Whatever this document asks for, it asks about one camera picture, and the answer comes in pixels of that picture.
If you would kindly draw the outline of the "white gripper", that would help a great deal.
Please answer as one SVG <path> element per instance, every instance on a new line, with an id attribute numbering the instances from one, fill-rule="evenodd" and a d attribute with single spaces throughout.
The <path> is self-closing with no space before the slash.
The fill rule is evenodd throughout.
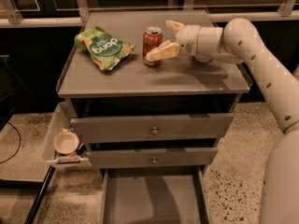
<path id="1" fill-rule="evenodd" d="M 186 25 L 177 21 L 167 20 L 165 27 L 176 36 L 176 42 L 164 41 L 159 47 L 146 54 L 148 61 L 170 59 L 182 54 L 211 55 L 221 47 L 223 29 L 220 27 L 202 27 Z"/>

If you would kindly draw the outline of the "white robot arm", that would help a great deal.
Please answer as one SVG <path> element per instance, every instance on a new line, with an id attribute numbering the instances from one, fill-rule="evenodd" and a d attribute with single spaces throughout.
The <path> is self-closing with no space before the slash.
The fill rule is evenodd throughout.
<path id="1" fill-rule="evenodd" d="M 259 224 L 299 224 L 299 81 L 243 18 L 223 28 L 166 21 L 174 41 L 148 51 L 153 62 L 185 54 L 199 61 L 245 63 L 284 136 L 270 152 L 263 178 Z"/>

